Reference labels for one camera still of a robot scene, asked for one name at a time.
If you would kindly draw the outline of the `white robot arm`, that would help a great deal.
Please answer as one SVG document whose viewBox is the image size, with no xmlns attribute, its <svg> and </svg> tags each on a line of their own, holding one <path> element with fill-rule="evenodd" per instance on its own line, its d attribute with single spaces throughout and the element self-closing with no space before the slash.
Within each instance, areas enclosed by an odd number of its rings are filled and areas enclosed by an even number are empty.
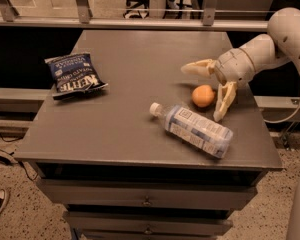
<svg viewBox="0 0 300 240">
<path fill-rule="evenodd" d="M 181 67 L 184 74 L 219 82 L 213 118 L 223 119 L 239 87 L 245 86 L 263 70 L 276 69 L 292 62 L 300 76 L 300 10 L 284 8 L 268 21 L 267 33 L 260 34 L 239 48 L 232 48 L 217 59 L 205 59 Z"/>
</svg>

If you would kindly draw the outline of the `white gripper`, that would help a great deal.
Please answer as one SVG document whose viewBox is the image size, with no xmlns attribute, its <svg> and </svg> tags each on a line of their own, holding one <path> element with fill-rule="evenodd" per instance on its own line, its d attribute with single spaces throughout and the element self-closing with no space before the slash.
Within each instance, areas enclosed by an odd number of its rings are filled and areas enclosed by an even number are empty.
<svg viewBox="0 0 300 240">
<path fill-rule="evenodd" d="M 244 86 L 255 76 L 255 54 L 244 48 L 233 48 L 220 55 L 216 61 L 204 59 L 188 63 L 181 67 L 181 72 L 204 78 L 210 78 L 215 73 L 221 84 L 218 86 L 213 118 L 219 122 L 236 97 L 237 85 Z"/>
</svg>

